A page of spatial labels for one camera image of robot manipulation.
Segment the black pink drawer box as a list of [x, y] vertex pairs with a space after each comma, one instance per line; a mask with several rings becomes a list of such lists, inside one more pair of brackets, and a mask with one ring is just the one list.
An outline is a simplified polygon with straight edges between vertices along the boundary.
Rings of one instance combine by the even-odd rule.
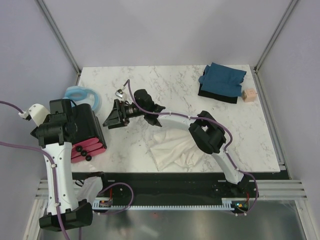
[[71, 163], [90, 162], [107, 150], [101, 124], [88, 103], [72, 107], [72, 113], [77, 131], [71, 140]]

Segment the white t shirt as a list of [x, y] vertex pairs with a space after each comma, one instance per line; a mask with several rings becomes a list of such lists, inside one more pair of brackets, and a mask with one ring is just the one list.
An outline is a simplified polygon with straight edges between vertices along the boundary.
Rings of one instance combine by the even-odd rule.
[[157, 170], [161, 172], [175, 167], [189, 171], [211, 157], [198, 148], [188, 131], [180, 129], [156, 132], [147, 146]]

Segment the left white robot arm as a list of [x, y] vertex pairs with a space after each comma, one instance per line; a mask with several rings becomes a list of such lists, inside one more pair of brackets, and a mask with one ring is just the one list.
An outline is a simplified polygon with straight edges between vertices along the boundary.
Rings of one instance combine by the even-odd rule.
[[79, 192], [75, 192], [71, 156], [72, 143], [80, 131], [76, 124], [79, 108], [72, 107], [69, 99], [52, 100], [49, 106], [50, 113], [34, 130], [43, 151], [48, 182], [46, 215], [39, 219], [39, 226], [53, 232], [87, 227], [93, 222], [96, 197], [106, 196], [110, 185], [94, 175], [86, 178]]

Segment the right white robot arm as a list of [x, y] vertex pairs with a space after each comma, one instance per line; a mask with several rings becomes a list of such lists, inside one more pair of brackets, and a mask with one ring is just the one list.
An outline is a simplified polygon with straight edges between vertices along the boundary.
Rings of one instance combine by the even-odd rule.
[[103, 123], [108, 129], [126, 127], [131, 118], [143, 116], [148, 124], [157, 127], [177, 127], [186, 130], [192, 136], [196, 146], [204, 153], [211, 155], [222, 169], [229, 184], [229, 191], [235, 197], [247, 191], [248, 177], [232, 160], [228, 152], [225, 134], [228, 133], [220, 123], [203, 110], [197, 116], [183, 113], [166, 112], [165, 107], [154, 103], [145, 89], [133, 94], [132, 103], [115, 99], [113, 107]]

